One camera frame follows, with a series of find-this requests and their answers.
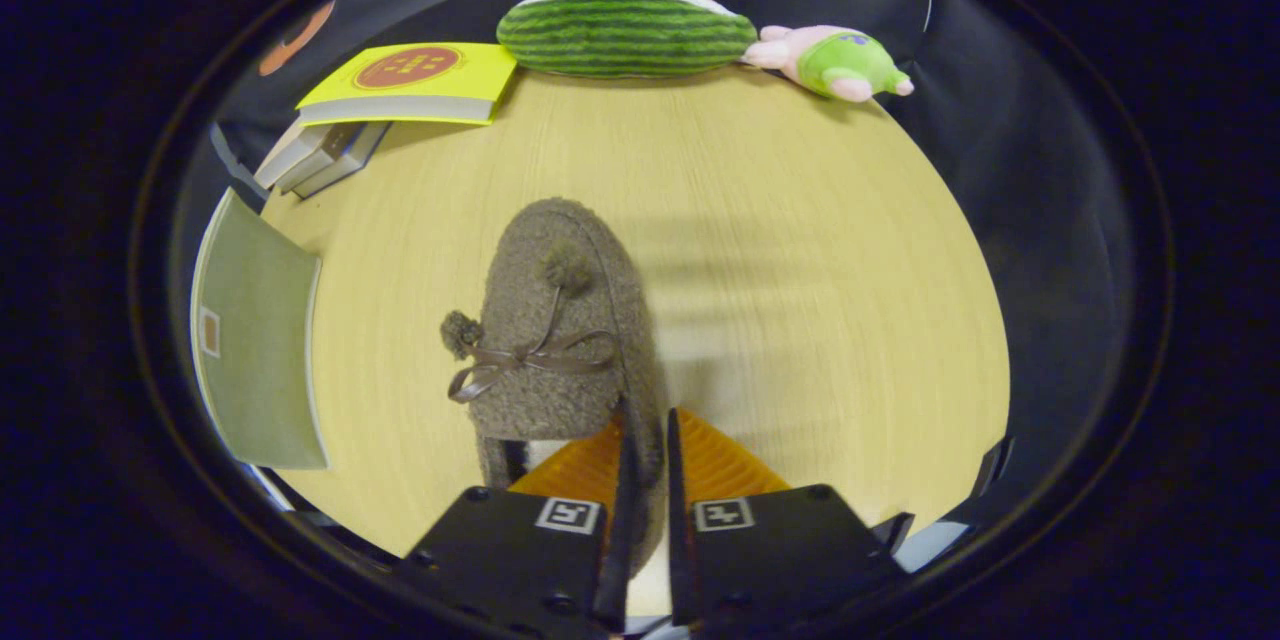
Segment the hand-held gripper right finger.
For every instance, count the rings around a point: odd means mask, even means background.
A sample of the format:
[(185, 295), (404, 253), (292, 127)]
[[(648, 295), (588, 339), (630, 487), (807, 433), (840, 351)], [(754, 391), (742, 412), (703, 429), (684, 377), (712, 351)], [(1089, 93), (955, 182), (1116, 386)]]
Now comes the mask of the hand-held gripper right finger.
[(694, 639), (806, 639), (906, 580), (827, 484), (792, 486), (710, 422), (667, 428), (672, 618)]

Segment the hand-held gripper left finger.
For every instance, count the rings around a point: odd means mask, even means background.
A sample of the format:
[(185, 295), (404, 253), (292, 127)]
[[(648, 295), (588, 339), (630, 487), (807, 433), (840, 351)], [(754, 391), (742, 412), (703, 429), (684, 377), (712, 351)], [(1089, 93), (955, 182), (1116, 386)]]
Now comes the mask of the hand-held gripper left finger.
[(396, 579), (494, 639), (609, 639), (625, 628), (641, 532), (625, 417), (507, 489), (465, 489)]

